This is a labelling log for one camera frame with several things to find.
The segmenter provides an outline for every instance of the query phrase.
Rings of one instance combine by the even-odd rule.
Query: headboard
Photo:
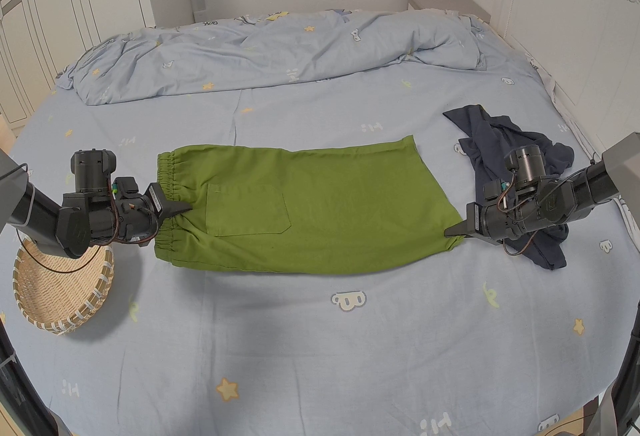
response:
[[[640,131],[640,0],[498,0],[491,25],[551,74],[598,154]]]

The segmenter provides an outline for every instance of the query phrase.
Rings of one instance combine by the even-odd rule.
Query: shorts pocket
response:
[[[207,232],[217,237],[282,233],[291,226],[273,185],[207,185]]]

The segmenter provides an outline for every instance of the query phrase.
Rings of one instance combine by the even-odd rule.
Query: wicker basket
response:
[[[47,267],[70,271],[89,260],[96,248],[89,248],[77,260],[45,255],[31,240],[24,246]],[[59,274],[37,264],[20,248],[13,266],[13,294],[22,315],[35,327],[56,334],[73,331],[102,306],[113,280],[113,251],[98,250],[89,265],[80,271]]]

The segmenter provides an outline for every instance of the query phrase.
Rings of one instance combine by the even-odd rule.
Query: dark garment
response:
[[[547,175],[560,175],[573,164],[573,149],[562,143],[553,144],[544,134],[524,132],[508,116],[490,116],[481,105],[467,105],[443,113],[469,137],[460,140],[460,146],[476,170],[476,201],[484,204],[483,187],[500,178],[511,181],[511,173],[504,166],[504,156],[521,146],[537,144],[542,152]],[[524,252],[535,264],[545,269],[558,269],[566,265],[560,243],[569,233],[566,224],[539,231]],[[531,235],[518,240],[506,239],[509,247],[520,251]]]

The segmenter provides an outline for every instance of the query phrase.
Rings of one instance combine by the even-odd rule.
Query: folded green pants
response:
[[[460,222],[412,136],[288,152],[197,145],[158,156],[166,197],[156,256],[206,270],[357,274],[450,250]]]

